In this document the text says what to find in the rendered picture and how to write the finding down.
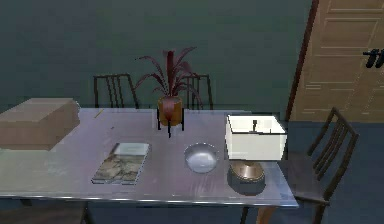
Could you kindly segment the dark slatted wooden chair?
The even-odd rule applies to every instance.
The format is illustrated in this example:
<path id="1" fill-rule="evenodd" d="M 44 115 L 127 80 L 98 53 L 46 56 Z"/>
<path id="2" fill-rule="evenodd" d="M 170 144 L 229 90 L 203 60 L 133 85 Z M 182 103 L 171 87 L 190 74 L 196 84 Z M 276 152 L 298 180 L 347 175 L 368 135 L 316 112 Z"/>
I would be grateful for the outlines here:
<path id="1" fill-rule="evenodd" d="M 136 95 L 135 87 L 133 85 L 131 75 L 128 73 L 94 75 L 93 76 L 94 106 L 96 108 L 100 107 L 98 81 L 101 80 L 106 83 L 110 107 L 124 108 L 126 104 L 125 104 L 124 95 L 123 95 L 123 85 L 122 85 L 123 79 L 127 80 L 127 87 L 132 96 L 133 106 L 135 109 L 138 109 L 139 102 Z"/>
<path id="2" fill-rule="evenodd" d="M 186 90 L 184 105 L 187 109 L 213 109 L 213 96 L 211 79 L 208 74 L 200 74 L 188 77 L 185 82 L 192 86 L 192 90 Z"/>
<path id="3" fill-rule="evenodd" d="M 322 224 L 338 184 L 353 155 L 359 134 L 333 107 L 306 152 L 288 151 L 278 162 L 296 200 L 315 206 L 311 224 Z"/>

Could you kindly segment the red plant in orange pot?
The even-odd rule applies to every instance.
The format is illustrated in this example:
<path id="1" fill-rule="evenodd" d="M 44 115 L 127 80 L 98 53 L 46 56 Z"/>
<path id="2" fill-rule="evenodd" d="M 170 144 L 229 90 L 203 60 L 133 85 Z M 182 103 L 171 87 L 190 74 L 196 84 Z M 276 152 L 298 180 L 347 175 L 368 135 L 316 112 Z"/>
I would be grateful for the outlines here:
<path id="1" fill-rule="evenodd" d="M 145 74 L 136 82 L 134 89 L 140 87 L 148 78 L 154 78 L 158 86 L 153 92 L 160 91 L 162 96 L 157 101 L 157 128 L 166 126 L 168 136 L 171 136 L 171 127 L 184 122 L 183 100 L 180 98 L 181 91 L 192 92 L 200 108 L 203 108 L 202 100 L 197 89 L 189 82 L 190 78 L 199 79 L 199 75 L 192 71 L 190 64 L 184 58 L 195 50 L 195 47 L 187 47 L 179 53 L 175 50 L 164 50 L 165 68 L 152 56 L 141 56 L 139 60 L 149 60 L 156 68 L 155 72 Z"/>

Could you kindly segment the clear glass bowl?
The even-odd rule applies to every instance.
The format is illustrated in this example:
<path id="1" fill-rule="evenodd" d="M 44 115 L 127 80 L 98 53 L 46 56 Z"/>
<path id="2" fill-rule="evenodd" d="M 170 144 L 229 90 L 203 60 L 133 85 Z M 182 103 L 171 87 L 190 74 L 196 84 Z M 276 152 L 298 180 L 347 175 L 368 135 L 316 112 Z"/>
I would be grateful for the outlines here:
<path id="1" fill-rule="evenodd" d="M 211 144 L 195 143 L 185 149 L 184 160 L 191 171 L 199 174 L 209 173 L 217 166 L 218 151 Z"/>

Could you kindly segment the white square shade table lamp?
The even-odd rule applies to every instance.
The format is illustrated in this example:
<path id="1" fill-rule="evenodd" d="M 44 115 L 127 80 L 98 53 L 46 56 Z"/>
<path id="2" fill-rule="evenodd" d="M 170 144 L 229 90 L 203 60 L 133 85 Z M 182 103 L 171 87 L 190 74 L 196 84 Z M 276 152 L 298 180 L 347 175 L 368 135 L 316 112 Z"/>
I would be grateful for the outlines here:
<path id="1" fill-rule="evenodd" d="M 242 195 L 260 194 L 266 186 L 261 163 L 281 160 L 286 140 L 287 131 L 274 115 L 228 115 L 229 186 Z"/>

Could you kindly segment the grey glossy table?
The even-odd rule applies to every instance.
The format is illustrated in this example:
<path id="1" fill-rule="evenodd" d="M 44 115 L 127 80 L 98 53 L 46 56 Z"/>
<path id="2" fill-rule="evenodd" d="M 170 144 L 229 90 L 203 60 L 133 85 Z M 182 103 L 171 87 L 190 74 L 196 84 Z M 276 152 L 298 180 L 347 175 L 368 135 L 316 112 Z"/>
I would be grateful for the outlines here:
<path id="1" fill-rule="evenodd" d="M 261 210 L 257 224 L 267 224 L 276 208 L 297 202 L 274 162 L 265 162 L 266 187 L 256 196 L 234 191 L 227 182 L 223 110 L 191 110 L 184 127 L 157 128 L 151 109 L 83 108 L 80 124 L 52 150 L 0 149 L 0 198 L 59 198 L 64 200 L 149 202 L 176 205 L 248 205 Z M 150 150 L 135 185 L 93 184 L 91 179 L 116 143 L 148 143 Z M 208 143 L 218 151 L 209 173 L 191 171 L 185 149 Z"/>

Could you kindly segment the grey marbled book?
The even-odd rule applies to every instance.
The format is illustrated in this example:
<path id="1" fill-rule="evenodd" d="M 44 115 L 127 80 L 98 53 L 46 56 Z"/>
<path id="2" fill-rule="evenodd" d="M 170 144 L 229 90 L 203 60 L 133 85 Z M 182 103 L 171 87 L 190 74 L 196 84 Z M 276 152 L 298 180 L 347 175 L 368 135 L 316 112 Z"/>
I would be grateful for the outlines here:
<path id="1" fill-rule="evenodd" d="M 135 185 L 150 150 L 148 143 L 116 143 L 93 178 L 93 184 Z"/>

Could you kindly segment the brown cardboard box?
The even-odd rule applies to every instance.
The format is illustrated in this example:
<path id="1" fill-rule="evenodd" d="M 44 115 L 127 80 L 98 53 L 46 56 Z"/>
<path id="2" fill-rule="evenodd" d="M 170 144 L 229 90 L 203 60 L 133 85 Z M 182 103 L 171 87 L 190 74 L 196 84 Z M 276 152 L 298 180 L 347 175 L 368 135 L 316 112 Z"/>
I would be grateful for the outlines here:
<path id="1" fill-rule="evenodd" d="M 51 150 L 80 124 L 72 98 L 31 98 L 0 114 L 0 148 Z"/>

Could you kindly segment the light wooden panelled door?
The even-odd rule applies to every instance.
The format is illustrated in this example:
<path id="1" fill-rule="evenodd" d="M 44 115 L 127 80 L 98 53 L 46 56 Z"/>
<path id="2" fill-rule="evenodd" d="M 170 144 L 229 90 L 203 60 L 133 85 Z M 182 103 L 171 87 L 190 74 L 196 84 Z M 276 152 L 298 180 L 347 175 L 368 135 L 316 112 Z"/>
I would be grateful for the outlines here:
<path id="1" fill-rule="evenodd" d="M 351 122 L 384 123 L 384 0 L 312 0 L 286 110 L 289 121 L 323 121 L 333 107 Z"/>

